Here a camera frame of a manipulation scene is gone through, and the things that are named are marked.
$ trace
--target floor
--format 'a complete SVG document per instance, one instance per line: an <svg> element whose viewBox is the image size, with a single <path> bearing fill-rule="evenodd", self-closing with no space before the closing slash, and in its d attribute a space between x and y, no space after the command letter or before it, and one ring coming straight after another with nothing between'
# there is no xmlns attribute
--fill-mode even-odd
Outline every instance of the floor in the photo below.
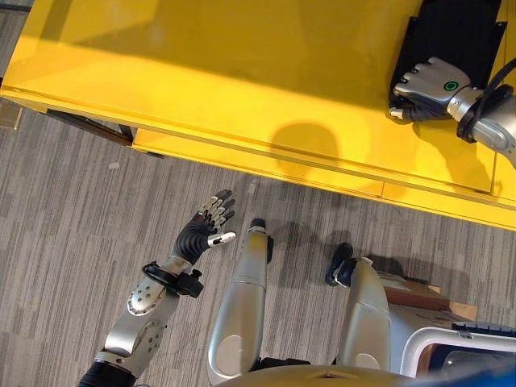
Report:
<svg viewBox="0 0 516 387"><path fill-rule="evenodd" d="M0 26L0 58L12 35ZM236 243L201 259L205 290L181 299L151 367L152 387L209 385L206 345L242 231L255 217L276 240L268 267L263 356L327 364L345 290L324 284L335 247L441 286L516 325L516 233L246 173L159 159L25 110L0 131L0 385L75 385L142 278L163 261L206 198L233 189Z"/></svg>

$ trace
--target yellow table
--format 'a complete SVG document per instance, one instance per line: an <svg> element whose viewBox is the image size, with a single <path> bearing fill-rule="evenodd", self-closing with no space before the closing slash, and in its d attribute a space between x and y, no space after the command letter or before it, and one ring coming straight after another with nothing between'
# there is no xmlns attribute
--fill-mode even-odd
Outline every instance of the yellow table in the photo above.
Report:
<svg viewBox="0 0 516 387"><path fill-rule="evenodd" d="M516 230L508 161L453 122L386 116L420 3L38 0L0 95L136 126L141 151ZM495 70L516 56L516 1L499 19Z"/></svg>

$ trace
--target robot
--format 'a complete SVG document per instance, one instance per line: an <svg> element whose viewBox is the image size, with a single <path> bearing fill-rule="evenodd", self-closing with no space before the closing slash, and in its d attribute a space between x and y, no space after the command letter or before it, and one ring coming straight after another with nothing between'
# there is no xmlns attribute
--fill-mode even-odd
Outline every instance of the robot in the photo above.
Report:
<svg viewBox="0 0 516 387"><path fill-rule="evenodd" d="M516 169L516 99L513 88L498 85L516 68L509 61L485 90L471 87L468 75L432 57L415 65L394 86L404 106L391 106L390 115L407 122L453 118L457 136L468 143L478 141L509 159Z"/></svg>
<svg viewBox="0 0 516 387"><path fill-rule="evenodd" d="M404 107L393 106L397 119L423 121L454 118L458 135L478 141L506 156L516 168L516 109L513 90L497 88L516 67L509 62L482 91L470 87L468 76L438 58L406 73L394 93ZM79 381L80 387L131 387L160 346L167 321L180 296L198 297L201 273L192 269L203 252L235 238L222 232L234 212L231 191L222 190L201 206L176 239L161 266L142 268L145 278L127 300L127 308L109 332L102 350ZM260 359L264 325L266 268L273 251L265 221L255 219L247 230L239 263L223 298L208 353L212 385L404 385L406 377L391 373L389 307L380 279L367 258L352 259L343 244L326 275L329 285L349 287L346 317L335 365L314 366L302 360ZM513 381L508 372L483 375L491 385Z"/></svg>

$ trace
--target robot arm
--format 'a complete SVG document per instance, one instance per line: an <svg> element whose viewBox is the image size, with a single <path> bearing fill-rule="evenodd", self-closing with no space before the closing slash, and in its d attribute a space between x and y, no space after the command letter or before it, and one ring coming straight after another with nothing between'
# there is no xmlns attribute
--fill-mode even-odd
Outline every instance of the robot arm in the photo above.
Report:
<svg viewBox="0 0 516 387"><path fill-rule="evenodd" d="M167 321L180 295L196 298L202 290L201 273L193 270L208 248L233 240L234 232L219 233L233 216L230 190L215 194L181 230L169 259L145 265L146 277L131 292L127 308L106 338L104 348L79 381L80 387L131 387L160 346Z"/></svg>
<svg viewBox="0 0 516 387"><path fill-rule="evenodd" d="M515 67L516 58L482 91L471 87L469 77L457 67L432 57L417 64L394 87L394 94L408 104L393 106L390 114L411 122L454 118L461 139L501 153L516 169L516 98L511 86L497 88Z"/></svg>

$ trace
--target silver robot leg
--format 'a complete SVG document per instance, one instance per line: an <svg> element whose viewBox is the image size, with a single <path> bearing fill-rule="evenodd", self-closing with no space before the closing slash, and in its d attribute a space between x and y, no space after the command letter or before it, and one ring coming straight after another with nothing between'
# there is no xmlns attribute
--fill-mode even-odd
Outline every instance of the silver robot leg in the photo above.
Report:
<svg viewBox="0 0 516 387"><path fill-rule="evenodd" d="M208 349L208 376L217 385L252 370L259 359L264 329L266 267L273 239L265 221L248 229L239 263L224 298Z"/></svg>
<svg viewBox="0 0 516 387"><path fill-rule="evenodd" d="M372 261L352 259L346 245L335 253L326 276L328 285L349 288L336 364L389 371L390 316L383 285Z"/></svg>

